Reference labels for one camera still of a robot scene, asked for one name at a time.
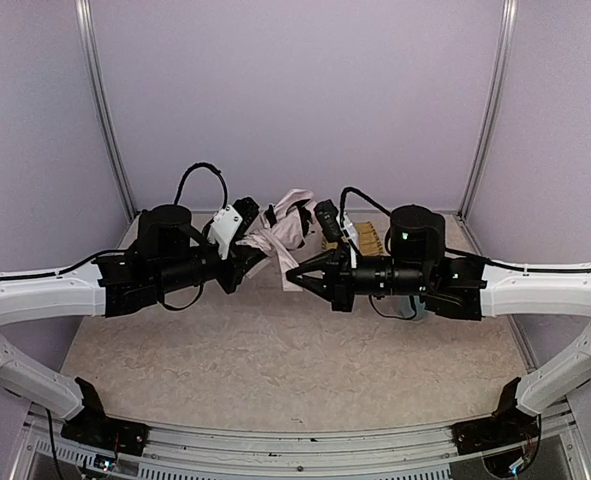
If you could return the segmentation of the right metal frame post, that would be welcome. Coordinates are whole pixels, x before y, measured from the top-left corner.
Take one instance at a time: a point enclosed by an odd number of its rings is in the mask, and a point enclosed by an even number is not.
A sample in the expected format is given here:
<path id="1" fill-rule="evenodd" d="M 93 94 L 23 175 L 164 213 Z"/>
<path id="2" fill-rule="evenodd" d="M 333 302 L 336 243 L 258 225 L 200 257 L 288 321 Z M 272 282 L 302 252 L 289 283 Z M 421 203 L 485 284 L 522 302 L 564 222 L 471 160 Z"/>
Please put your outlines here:
<path id="1" fill-rule="evenodd" d="M 482 117 L 481 129 L 476 143 L 473 164 L 458 209 L 458 217 L 462 223 L 467 223 L 471 216 L 489 157 L 493 133 L 501 107 L 504 83 L 509 68 L 517 11 L 517 0 L 505 0 L 503 2 L 491 83 Z"/>

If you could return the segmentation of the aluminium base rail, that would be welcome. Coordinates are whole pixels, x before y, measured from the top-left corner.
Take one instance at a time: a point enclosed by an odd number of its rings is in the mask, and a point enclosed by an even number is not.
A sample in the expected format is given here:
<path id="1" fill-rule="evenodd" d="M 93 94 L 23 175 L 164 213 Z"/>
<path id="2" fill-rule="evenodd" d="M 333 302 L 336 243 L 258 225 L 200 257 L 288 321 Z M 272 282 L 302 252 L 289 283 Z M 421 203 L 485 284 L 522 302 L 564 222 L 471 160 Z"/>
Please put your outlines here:
<path id="1" fill-rule="evenodd" d="M 591 479 L 570 404 L 554 403 L 530 437 L 476 446 L 471 422 L 353 431 L 252 431 L 149 422 L 132 455 L 61 437 L 62 424 L 29 409 L 7 479 Z"/>

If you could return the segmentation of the light blue mug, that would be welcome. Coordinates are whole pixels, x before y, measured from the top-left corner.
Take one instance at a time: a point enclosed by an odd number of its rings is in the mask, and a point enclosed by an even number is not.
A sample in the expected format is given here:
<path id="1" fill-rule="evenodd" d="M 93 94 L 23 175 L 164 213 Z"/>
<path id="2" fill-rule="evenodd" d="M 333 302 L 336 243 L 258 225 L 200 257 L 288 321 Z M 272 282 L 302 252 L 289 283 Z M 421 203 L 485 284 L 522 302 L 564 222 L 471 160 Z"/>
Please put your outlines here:
<path id="1" fill-rule="evenodd" d="M 427 317 L 425 303 L 419 296 L 403 296 L 398 299 L 398 315 L 405 321 L 419 322 Z"/>

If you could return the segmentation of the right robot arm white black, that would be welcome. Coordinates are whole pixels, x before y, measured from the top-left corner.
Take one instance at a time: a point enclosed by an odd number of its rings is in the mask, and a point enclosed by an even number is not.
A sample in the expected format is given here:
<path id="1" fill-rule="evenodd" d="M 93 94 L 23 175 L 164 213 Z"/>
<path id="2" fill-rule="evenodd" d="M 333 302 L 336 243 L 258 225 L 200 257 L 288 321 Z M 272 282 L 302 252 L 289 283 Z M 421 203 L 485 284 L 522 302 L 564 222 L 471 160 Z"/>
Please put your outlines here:
<path id="1" fill-rule="evenodd" d="M 351 311 L 358 295 L 407 296 L 418 297 L 429 312 L 456 320 L 535 314 L 589 319 L 569 346 L 504 386 L 495 418 L 536 417 L 591 380 L 591 263 L 529 266 L 450 250 L 444 217 L 418 205 L 389 213 L 388 254 L 364 256 L 331 202 L 318 205 L 315 214 L 336 246 L 286 277 L 335 311 Z"/>

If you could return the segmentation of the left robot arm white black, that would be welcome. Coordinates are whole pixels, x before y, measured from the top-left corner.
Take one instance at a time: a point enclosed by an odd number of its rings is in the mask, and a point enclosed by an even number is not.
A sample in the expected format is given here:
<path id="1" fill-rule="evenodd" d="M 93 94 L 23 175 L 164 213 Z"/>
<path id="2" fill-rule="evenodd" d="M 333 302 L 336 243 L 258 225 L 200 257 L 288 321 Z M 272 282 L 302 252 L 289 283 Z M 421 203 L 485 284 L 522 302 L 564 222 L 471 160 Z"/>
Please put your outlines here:
<path id="1" fill-rule="evenodd" d="M 260 258 L 238 253 L 259 214 L 249 197 L 219 210 L 200 232 L 190 210 L 166 204 L 143 211 L 135 240 L 59 270 L 0 273 L 0 327 L 67 316 L 121 317 L 159 304 L 185 288 L 216 281 L 232 293 Z M 0 387 L 45 407 L 68 424 L 103 423 L 107 416 L 95 387 L 64 376 L 17 350 L 0 334 Z"/>

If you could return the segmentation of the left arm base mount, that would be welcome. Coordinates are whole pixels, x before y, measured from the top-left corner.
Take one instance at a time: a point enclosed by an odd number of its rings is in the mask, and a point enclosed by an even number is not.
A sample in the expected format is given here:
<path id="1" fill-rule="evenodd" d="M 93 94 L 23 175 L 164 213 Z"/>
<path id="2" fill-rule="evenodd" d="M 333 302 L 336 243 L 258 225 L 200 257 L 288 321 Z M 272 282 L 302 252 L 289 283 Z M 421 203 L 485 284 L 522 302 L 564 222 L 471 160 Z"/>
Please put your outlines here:
<path id="1" fill-rule="evenodd" d="M 65 439 L 83 445 L 141 457 L 149 435 L 146 424 L 115 418 L 66 422 L 61 429 Z"/>

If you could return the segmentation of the woven bamboo tray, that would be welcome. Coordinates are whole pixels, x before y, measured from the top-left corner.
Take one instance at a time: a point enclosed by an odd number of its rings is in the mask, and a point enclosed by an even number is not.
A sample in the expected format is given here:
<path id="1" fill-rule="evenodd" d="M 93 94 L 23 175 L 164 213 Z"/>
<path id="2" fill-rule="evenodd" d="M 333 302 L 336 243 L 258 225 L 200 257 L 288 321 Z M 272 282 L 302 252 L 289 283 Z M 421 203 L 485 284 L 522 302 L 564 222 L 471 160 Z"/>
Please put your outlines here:
<path id="1" fill-rule="evenodd" d="M 381 256 L 385 254 L 384 246 L 372 222 L 358 222 L 354 225 L 357 240 L 354 241 L 364 256 Z"/>

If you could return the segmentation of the left metal frame post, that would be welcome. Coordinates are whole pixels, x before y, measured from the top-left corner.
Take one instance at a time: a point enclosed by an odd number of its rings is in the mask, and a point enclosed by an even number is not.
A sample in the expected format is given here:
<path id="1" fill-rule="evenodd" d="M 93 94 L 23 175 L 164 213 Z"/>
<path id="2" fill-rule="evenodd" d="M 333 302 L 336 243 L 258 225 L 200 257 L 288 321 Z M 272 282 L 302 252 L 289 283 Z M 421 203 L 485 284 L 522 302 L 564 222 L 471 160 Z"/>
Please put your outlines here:
<path id="1" fill-rule="evenodd" d="M 138 209 L 117 142 L 108 97 L 103 82 L 91 2 L 89 0 L 76 0 L 75 10 L 86 67 L 90 79 L 94 108 L 108 156 L 108 164 L 117 187 L 118 196 L 124 213 L 127 219 L 132 221 L 136 217 Z"/>

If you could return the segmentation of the pink umbrella black lining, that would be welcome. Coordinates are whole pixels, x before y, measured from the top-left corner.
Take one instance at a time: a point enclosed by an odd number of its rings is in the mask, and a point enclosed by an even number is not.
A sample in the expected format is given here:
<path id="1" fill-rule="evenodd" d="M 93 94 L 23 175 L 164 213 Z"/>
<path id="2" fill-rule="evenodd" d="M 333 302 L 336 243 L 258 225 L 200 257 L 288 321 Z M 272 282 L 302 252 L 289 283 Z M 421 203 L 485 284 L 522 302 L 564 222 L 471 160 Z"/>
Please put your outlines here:
<path id="1" fill-rule="evenodd" d="M 310 190 L 291 189 L 274 205 L 270 205 L 259 217 L 259 224 L 241 240 L 238 246 L 260 250 L 265 259 L 250 268 L 245 274 L 253 278 L 275 258 L 280 271 L 282 290 L 302 292 L 303 289 L 290 282 L 286 274 L 299 266 L 291 252 L 301 248 L 315 226 L 314 208 L 317 202 Z"/>

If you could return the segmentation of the metal frame post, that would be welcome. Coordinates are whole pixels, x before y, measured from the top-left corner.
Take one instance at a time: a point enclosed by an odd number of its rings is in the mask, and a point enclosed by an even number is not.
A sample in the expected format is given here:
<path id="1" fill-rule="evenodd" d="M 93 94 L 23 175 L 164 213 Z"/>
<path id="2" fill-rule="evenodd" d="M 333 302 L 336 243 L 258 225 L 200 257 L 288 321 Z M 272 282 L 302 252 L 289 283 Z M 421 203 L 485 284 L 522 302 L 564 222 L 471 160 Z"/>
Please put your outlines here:
<path id="1" fill-rule="evenodd" d="M 471 216 L 489 157 L 493 133 L 501 107 L 504 83 L 509 68 L 517 11 L 517 0 L 505 0 L 503 2 L 491 83 L 482 117 L 481 129 L 476 143 L 473 164 L 458 209 L 458 217 L 462 223 L 467 223 Z"/>
<path id="2" fill-rule="evenodd" d="M 90 79 L 94 108 L 108 156 L 108 164 L 117 187 L 118 196 L 124 213 L 127 219 L 132 221 L 136 217 L 138 209 L 117 142 L 108 97 L 103 82 L 91 2 L 89 0 L 76 0 L 75 10 L 86 67 Z"/>

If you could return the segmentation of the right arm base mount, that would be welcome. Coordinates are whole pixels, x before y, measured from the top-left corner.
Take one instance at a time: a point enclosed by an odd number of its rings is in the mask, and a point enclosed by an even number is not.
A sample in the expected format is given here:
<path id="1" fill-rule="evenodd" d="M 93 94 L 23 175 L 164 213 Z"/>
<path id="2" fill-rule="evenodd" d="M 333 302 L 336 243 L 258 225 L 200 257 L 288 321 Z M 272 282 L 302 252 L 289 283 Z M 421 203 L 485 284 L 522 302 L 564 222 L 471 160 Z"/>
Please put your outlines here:
<path id="1" fill-rule="evenodd" d="M 536 418 L 500 420 L 493 417 L 458 422 L 451 427 L 459 455 L 493 450 L 526 441 L 539 435 Z"/>

